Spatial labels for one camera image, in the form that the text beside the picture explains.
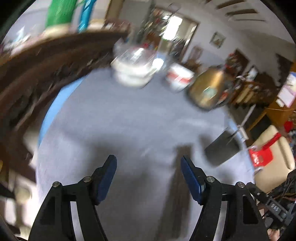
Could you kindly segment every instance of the plastic container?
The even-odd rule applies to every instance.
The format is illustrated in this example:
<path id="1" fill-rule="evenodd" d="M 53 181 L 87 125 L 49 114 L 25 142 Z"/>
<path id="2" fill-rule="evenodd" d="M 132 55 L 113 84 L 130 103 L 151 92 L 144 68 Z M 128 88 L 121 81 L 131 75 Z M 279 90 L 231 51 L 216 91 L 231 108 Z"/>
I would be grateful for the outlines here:
<path id="1" fill-rule="evenodd" d="M 47 12 L 46 27 L 70 24 L 74 10 L 83 4 L 85 0 L 77 5 L 76 2 L 77 0 L 52 0 Z"/>
<path id="2" fill-rule="evenodd" d="M 189 85 L 194 72 L 185 67 L 173 63 L 166 75 L 166 80 L 174 91 L 181 91 Z"/>
<path id="3" fill-rule="evenodd" d="M 142 88 L 157 70 L 152 65 L 154 51 L 119 42 L 114 46 L 114 53 L 116 57 L 111 66 L 115 70 L 116 80 L 125 86 Z"/>

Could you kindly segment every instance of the blue gripper pad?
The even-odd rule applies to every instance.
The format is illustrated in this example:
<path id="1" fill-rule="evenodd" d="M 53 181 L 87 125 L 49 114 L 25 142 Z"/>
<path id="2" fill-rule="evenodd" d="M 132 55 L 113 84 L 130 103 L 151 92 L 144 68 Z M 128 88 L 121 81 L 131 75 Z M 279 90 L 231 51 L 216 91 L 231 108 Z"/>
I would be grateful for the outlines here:
<path id="1" fill-rule="evenodd" d="M 93 175 L 93 200 L 95 205 L 105 200 L 109 187 L 113 180 L 117 168 L 117 159 L 114 155 L 109 155 L 102 167 L 97 168 Z"/>
<path id="2" fill-rule="evenodd" d="M 190 158 L 183 156 L 181 158 L 181 170 L 192 198 L 203 205 L 203 194 L 205 191 L 205 178 L 203 170 L 194 166 Z"/>

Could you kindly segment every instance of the blue bottle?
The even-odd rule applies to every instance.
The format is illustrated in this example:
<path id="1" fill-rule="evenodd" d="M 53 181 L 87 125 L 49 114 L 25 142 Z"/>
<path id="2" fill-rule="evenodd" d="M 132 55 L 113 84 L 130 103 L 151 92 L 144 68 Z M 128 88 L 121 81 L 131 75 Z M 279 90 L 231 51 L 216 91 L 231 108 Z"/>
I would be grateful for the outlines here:
<path id="1" fill-rule="evenodd" d="M 78 32 L 81 33 L 87 29 L 89 25 L 89 18 L 91 16 L 92 9 L 96 0 L 86 0 L 82 7 L 80 16 L 80 24 L 78 26 Z"/>

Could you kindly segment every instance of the paper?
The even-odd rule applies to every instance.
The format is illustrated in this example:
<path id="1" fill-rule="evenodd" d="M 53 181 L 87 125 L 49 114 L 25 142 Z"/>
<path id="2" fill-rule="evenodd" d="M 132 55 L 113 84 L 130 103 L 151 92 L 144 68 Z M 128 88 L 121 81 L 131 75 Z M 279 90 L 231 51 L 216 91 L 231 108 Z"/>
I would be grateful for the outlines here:
<path id="1" fill-rule="evenodd" d="M 296 98 L 296 73 L 290 72 L 287 81 L 278 93 L 280 100 L 290 108 Z"/>
<path id="2" fill-rule="evenodd" d="M 285 104 L 283 103 L 283 101 L 281 101 L 280 99 L 276 100 L 276 103 L 279 105 L 279 107 L 283 108 L 285 106 Z"/>

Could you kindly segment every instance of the ceiling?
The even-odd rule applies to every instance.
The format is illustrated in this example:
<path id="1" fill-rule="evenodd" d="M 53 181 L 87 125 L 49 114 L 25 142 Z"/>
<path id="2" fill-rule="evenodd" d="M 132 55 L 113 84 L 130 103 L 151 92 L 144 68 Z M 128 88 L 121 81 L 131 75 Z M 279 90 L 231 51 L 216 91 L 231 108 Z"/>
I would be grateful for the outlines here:
<path id="1" fill-rule="evenodd" d="M 264 33 L 294 44 L 292 37 L 278 19 L 260 0 L 195 0 L 201 7 L 228 26 L 248 35 Z"/>

